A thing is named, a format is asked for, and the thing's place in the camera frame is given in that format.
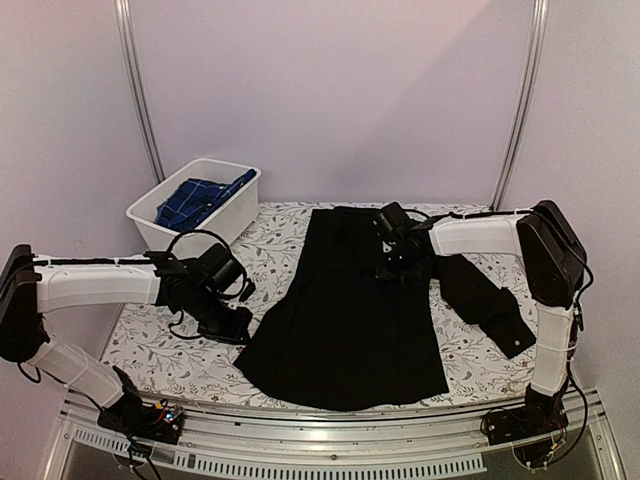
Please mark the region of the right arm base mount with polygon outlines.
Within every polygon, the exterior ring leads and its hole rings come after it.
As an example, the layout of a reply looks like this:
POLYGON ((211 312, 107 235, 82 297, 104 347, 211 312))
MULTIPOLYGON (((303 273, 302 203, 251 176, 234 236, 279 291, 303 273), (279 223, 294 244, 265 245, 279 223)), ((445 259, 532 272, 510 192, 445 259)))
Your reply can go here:
POLYGON ((490 445, 497 445, 554 431, 562 432, 568 425, 559 397, 538 395, 531 391, 522 406, 489 410, 481 419, 480 431, 490 445))

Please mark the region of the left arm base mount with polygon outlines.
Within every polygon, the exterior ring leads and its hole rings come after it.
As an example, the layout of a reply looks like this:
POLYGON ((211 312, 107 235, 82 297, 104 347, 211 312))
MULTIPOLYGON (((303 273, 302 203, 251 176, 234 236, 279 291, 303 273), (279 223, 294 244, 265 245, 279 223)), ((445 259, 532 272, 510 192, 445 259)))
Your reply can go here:
POLYGON ((112 406, 101 409, 97 423, 126 436, 177 445, 184 420, 182 406, 166 399, 145 404, 134 387, 125 387, 112 406))

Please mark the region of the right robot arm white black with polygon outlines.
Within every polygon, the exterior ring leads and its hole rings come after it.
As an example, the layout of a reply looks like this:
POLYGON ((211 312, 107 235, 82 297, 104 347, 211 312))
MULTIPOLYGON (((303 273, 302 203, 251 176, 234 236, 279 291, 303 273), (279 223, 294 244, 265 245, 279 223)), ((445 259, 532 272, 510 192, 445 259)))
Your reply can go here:
POLYGON ((537 315, 532 378, 517 427, 537 436, 555 420, 571 380, 570 364, 584 329, 581 297, 593 284, 587 253, 552 200, 529 209, 472 214, 447 213, 417 221, 396 202, 372 220, 389 246, 379 279, 420 278, 420 267, 436 257, 501 254, 518 259, 537 315))

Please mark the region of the black long sleeve shirt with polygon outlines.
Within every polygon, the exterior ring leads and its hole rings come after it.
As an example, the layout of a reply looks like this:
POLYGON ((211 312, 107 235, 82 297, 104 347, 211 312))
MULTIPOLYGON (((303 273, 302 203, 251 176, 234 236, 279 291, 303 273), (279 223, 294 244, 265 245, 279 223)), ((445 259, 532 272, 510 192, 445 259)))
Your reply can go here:
POLYGON ((374 211, 312 212, 285 296, 263 316, 235 367, 265 395, 319 409, 402 405, 448 392, 429 284, 507 357, 533 346, 515 296, 461 255, 429 260, 416 280, 377 278, 374 211))

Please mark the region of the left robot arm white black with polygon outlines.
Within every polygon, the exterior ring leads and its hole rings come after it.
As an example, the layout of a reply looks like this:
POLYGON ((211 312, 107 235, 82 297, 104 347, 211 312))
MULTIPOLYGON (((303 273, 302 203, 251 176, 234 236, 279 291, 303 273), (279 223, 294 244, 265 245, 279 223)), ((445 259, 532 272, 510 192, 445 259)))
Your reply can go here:
POLYGON ((166 307, 193 318, 200 338, 245 345, 252 314, 228 303, 243 302, 254 290, 244 267, 220 243, 186 259, 170 250, 65 259, 37 256, 20 244, 1 274, 1 357, 52 375, 108 410, 126 433, 138 434, 149 415, 130 378, 47 332, 45 314, 104 304, 166 307))

